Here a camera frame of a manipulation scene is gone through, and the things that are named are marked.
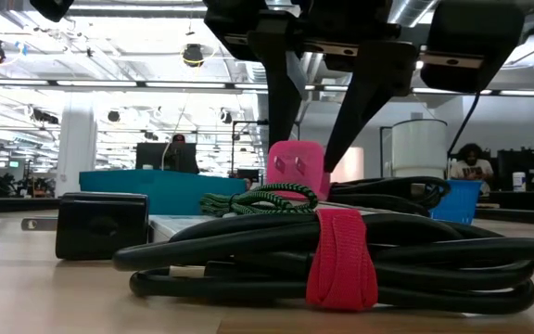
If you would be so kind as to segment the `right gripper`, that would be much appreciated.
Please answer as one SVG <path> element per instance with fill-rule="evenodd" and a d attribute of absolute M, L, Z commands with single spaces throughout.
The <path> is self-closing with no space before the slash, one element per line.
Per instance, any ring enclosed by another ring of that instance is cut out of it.
<path fill-rule="evenodd" d="M 518 46 L 525 22 L 523 8 L 514 1 L 438 1 L 425 28 L 389 22 L 389 1 L 296 5 L 298 16 L 264 1 L 209 1 L 204 22 L 235 58 L 263 65 L 269 148 L 289 138 L 299 113 L 301 53 L 332 56 L 333 71 L 353 69 L 326 145 L 328 173 L 391 98 L 410 93 L 417 59 L 427 87 L 481 91 Z"/>

